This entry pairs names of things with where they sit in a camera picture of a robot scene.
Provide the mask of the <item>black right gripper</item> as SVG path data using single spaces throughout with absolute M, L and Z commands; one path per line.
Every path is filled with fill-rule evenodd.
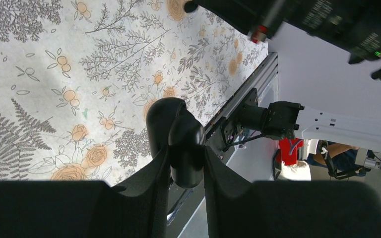
M 285 0 L 190 0 L 184 11 L 191 13 L 199 7 L 220 17 L 253 43 L 271 39 L 286 15 Z

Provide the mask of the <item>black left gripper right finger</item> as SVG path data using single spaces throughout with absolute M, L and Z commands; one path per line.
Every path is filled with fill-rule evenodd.
M 381 238 L 381 199 L 356 181 L 249 182 L 205 149 L 211 238 Z

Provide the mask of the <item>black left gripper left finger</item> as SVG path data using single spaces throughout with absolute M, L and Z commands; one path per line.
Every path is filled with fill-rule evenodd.
M 0 181 L 0 238 L 163 238 L 167 149 L 116 186 L 104 181 Z

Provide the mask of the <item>black earbud case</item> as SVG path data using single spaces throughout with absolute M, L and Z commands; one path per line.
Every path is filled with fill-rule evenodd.
M 185 189 L 198 186 L 203 179 L 205 129 L 185 101 L 167 97 L 154 102 L 146 115 L 146 128 L 153 158 L 167 148 L 173 181 Z

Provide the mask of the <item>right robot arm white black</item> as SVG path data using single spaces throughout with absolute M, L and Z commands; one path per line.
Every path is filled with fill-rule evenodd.
M 188 0 L 249 41 L 277 46 L 296 137 L 381 153 L 381 0 Z

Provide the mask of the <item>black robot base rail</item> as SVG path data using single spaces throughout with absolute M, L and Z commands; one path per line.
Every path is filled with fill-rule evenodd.
M 278 98 L 278 53 L 270 53 L 205 128 L 207 145 L 220 161 L 250 182 L 273 179 L 272 157 L 278 144 L 268 138 L 259 138 L 245 143 L 242 148 L 234 146 L 223 152 L 229 143 L 255 136 L 257 132 L 222 121 L 231 118 L 232 111 L 241 102 L 266 108 Z M 208 237 L 203 183 L 193 189 L 172 184 L 168 207 L 175 212 L 168 218 L 168 238 Z

